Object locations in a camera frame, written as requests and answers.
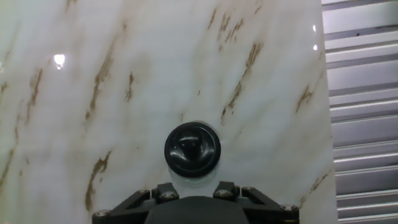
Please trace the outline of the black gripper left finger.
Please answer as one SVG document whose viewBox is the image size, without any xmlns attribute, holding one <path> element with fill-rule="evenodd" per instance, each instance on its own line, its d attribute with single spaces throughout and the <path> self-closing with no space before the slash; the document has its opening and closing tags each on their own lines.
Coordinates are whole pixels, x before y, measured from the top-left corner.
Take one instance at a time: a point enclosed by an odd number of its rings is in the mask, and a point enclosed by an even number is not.
<svg viewBox="0 0 398 224">
<path fill-rule="evenodd" d="M 152 190 L 138 190 L 112 210 L 102 209 L 92 214 L 92 224 L 144 224 L 155 206 L 178 199 L 171 182 Z"/>
</svg>

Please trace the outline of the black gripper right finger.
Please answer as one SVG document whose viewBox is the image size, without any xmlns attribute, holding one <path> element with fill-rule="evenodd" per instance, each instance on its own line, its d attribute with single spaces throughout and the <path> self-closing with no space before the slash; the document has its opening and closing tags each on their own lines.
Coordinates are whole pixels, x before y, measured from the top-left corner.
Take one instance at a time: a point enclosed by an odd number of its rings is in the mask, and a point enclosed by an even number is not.
<svg viewBox="0 0 398 224">
<path fill-rule="evenodd" d="M 249 223 L 299 224 L 296 205 L 280 205 L 254 187 L 239 187 L 233 182 L 221 181 L 213 198 L 239 205 Z"/>
</svg>

